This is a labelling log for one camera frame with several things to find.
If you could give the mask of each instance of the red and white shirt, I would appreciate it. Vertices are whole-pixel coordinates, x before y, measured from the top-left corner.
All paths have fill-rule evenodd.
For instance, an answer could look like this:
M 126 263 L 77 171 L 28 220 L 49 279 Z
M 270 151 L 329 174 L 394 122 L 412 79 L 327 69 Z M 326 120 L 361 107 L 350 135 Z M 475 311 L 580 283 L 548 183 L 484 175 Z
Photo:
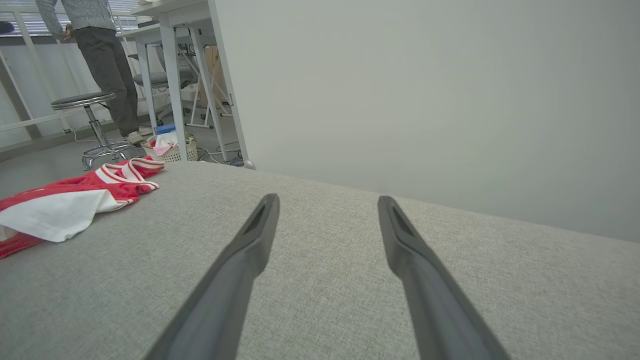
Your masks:
M 42 240 L 65 241 L 89 227 L 95 214 L 135 203 L 158 188 L 145 178 L 163 168 L 163 161 L 134 158 L 0 200 L 0 259 Z

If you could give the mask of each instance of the man's hand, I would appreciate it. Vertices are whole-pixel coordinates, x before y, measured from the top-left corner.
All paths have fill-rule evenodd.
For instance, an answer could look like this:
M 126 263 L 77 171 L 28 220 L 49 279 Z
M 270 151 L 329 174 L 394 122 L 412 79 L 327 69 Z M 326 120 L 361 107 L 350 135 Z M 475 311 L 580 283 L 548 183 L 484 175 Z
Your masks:
M 70 42 L 71 38 L 74 37 L 74 27 L 71 24 L 67 24 L 67 28 L 65 29 L 67 34 L 65 35 L 65 42 Z

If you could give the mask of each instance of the window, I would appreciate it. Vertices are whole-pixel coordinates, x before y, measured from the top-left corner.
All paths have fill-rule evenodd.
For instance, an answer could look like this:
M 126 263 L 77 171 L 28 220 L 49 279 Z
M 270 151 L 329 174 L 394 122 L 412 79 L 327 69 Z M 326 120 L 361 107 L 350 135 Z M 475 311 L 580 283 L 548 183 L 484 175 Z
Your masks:
M 113 16 L 113 22 L 115 23 L 116 28 L 119 31 L 121 23 L 122 27 L 125 30 L 138 28 L 138 22 L 135 16 L 119 15 L 119 13 L 128 13 L 129 11 L 131 11 L 131 9 L 137 7 L 137 0 L 109 0 L 109 6 L 111 7 L 111 12 L 115 13 L 119 17 L 118 19 L 115 15 Z M 22 14 L 24 24 L 27 26 L 27 29 L 29 30 L 29 34 L 31 36 L 51 35 L 49 33 L 49 30 L 47 30 L 44 22 L 42 21 L 42 17 L 38 12 L 38 6 L 36 5 L 35 0 L 0 0 L 0 20 L 11 22 L 13 24 L 13 27 L 15 28 L 12 33 L 0 35 L 0 37 L 22 36 L 22 34 L 20 33 L 20 29 L 18 28 L 18 24 L 15 21 L 15 17 L 12 13 L 12 11 L 17 11 L 18 9 Z M 58 0 L 56 9 L 60 9 L 61 12 L 64 11 L 60 0 Z M 67 24 L 71 23 L 67 15 L 64 13 L 59 13 L 58 18 L 63 28 Z

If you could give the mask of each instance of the white basket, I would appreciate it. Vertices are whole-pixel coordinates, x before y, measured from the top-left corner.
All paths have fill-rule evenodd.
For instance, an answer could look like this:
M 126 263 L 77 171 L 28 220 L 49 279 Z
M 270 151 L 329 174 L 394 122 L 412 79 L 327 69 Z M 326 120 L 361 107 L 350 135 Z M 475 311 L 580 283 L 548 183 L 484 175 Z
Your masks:
M 192 134 L 187 133 L 187 160 L 198 161 L 198 149 L 196 146 L 196 138 Z M 142 149 L 145 150 L 147 155 L 155 161 L 164 161 L 165 163 L 171 163 L 173 161 L 180 161 L 180 149 L 171 148 L 166 151 L 162 156 L 156 155 L 154 149 L 149 145 L 157 135 L 151 136 L 146 142 L 142 143 Z

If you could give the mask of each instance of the gray fabric sofa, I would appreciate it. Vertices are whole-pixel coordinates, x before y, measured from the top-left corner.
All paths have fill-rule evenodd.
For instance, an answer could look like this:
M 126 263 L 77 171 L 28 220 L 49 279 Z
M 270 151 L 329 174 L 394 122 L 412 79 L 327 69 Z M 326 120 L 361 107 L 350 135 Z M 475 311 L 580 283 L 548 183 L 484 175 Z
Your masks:
M 210 163 L 85 232 L 0 260 L 0 356 L 141 359 L 267 193 L 238 359 L 416 359 L 376 193 Z M 640 357 L 640 244 L 396 198 L 513 359 Z

